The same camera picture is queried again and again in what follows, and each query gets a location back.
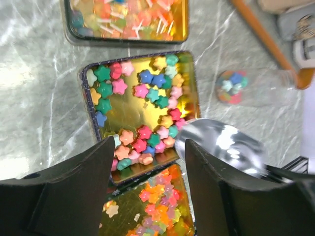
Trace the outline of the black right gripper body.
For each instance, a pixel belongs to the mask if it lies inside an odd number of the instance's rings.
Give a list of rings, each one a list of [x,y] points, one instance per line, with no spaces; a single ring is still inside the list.
[[[309,167],[309,159],[299,156],[282,167],[283,170],[307,170]]]

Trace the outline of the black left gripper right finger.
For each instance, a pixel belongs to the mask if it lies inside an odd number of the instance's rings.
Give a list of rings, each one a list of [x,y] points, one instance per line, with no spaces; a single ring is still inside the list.
[[[312,236],[315,183],[273,183],[252,177],[185,142],[199,236]]]

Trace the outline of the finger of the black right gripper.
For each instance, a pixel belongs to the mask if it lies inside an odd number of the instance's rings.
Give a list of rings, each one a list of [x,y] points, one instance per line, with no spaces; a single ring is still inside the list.
[[[292,172],[269,165],[266,166],[266,171],[267,177],[265,179],[273,183],[315,182],[314,175]]]

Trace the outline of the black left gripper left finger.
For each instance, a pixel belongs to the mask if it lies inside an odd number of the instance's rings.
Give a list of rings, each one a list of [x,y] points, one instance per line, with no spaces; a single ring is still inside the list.
[[[1,181],[1,235],[97,235],[114,149],[108,137],[50,168]]]

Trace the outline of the silver metal scoop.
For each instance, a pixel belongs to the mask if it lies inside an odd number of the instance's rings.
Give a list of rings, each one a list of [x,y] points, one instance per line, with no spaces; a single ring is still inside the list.
[[[267,175],[264,144],[231,125],[208,118],[185,122],[174,144],[176,153],[184,161],[187,139],[195,141],[212,156],[248,175],[257,178]]]

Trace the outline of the gold tin of gummy candies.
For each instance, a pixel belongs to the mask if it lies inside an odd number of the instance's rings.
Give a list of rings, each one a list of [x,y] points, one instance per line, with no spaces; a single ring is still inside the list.
[[[100,236],[194,236],[182,170],[178,164],[123,185],[105,197]]]

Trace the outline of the clear glass jar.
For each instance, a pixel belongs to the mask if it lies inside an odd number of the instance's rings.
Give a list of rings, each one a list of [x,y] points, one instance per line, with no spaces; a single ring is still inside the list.
[[[284,107],[297,94],[295,73],[272,68],[226,70],[215,83],[217,99],[228,105]]]

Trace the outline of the gold tin of star candies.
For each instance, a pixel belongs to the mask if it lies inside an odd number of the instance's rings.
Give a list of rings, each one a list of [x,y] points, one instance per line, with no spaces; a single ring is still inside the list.
[[[175,137],[186,121],[200,116],[190,52],[92,63],[80,71],[80,80],[95,138],[116,140],[114,185],[179,158]]]

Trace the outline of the gold tin of stick candies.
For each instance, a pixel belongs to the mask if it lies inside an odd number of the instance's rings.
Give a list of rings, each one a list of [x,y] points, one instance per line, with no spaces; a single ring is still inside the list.
[[[63,0],[61,6],[74,45],[157,47],[189,35],[187,0]]]

